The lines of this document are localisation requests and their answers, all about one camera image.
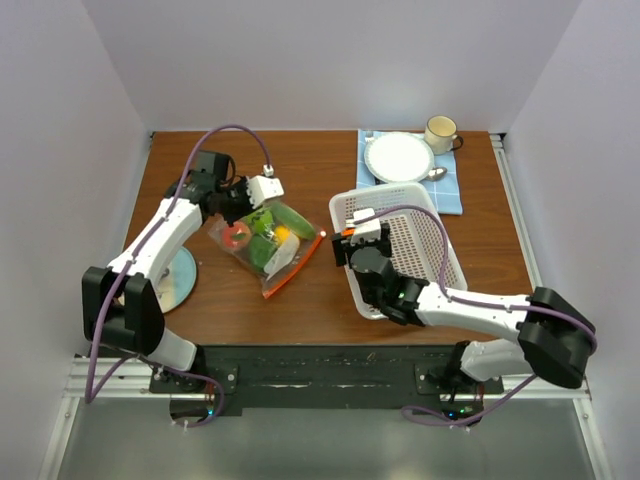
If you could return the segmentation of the clear orange zip top bag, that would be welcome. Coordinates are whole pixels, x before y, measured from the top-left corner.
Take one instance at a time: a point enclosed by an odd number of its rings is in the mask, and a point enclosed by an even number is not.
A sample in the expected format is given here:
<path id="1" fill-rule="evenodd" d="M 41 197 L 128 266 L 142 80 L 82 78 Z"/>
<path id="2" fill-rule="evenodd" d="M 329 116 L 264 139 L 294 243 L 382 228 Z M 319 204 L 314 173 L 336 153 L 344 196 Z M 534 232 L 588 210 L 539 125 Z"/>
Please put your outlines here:
<path id="1" fill-rule="evenodd" d="M 309 261 L 326 231 L 273 200 L 233 224 L 215 221 L 209 236 L 258 277 L 262 296 L 268 299 Z"/>

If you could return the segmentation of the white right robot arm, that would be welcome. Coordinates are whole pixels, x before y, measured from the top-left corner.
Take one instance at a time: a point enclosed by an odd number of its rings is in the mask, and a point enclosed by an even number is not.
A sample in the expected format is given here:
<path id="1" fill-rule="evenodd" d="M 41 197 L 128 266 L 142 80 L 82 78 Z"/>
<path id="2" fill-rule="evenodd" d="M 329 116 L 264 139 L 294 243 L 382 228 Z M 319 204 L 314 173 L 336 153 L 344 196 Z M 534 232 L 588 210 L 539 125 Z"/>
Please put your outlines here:
<path id="1" fill-rule="evenodd" d="M 447 387 L 469 392 L 480 382 L 534 374 L 559 387 L 582 385 L 597 348 L 595 326 L 555 290 L 496 296 L 449 288 L 398 272 L 391 262 L 390 228 L 369 239 L 354 229 L 332 235 L 337 266 L 352 275 L 361 300 L 398 325 L 452 326 L 492 336 L 456 345 L 443 370 Z"/>

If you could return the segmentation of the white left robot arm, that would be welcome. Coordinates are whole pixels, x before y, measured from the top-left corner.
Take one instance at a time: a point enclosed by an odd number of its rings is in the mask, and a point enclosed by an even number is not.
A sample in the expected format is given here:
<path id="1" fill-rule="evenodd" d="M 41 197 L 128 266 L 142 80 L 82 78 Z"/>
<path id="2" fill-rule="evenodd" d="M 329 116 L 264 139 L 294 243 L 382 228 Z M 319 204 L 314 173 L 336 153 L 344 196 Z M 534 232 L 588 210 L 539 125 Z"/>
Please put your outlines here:
<path id="1" fill-rule="evenodd" d="M 193 169 L 166 191 L 158 210 L 131 245 L 105 267 L 91 267 L 82 277 L 84 335 L 91 343 L 89 392 L 101 346 L 138 354 L 172 370 L 173 382 L 185 392 L 200 390 L 207 368 L 197 346 L 173 333 L 165 323 L 156 294 L 162 273 L 184 242 L 208 218 L 228 223 L 252 213 L 282 193 L 280 183 L 261 175 L 225 181 L 228 155 L 200 155 Z"/>

